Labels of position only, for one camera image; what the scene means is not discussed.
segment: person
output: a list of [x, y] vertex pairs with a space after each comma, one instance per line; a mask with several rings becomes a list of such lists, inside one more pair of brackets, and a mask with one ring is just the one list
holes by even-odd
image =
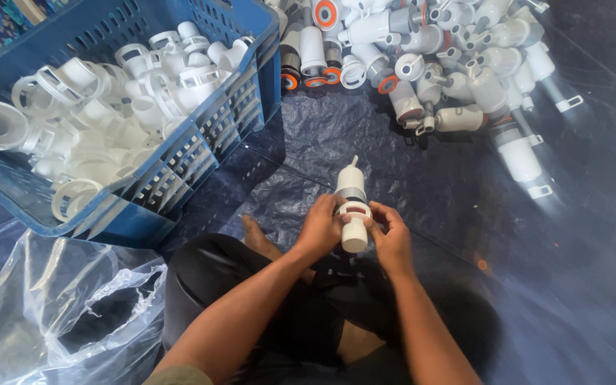
[[208, 234], [178, 250], [166, 276], [167, 353], [144, 384], [480, 384], [417, 280], [395, 209], [370, 202], [365, 220], [385, 272], [370, 276], [389, 282], [392, 317], [377, 301], [344, 299], [340, 286], [315, 288], [311, 266], [341, 241], [350, 217], [333, 213], [345, 201], [319, 197], [285, 254], [248, 216], [244, 243]]

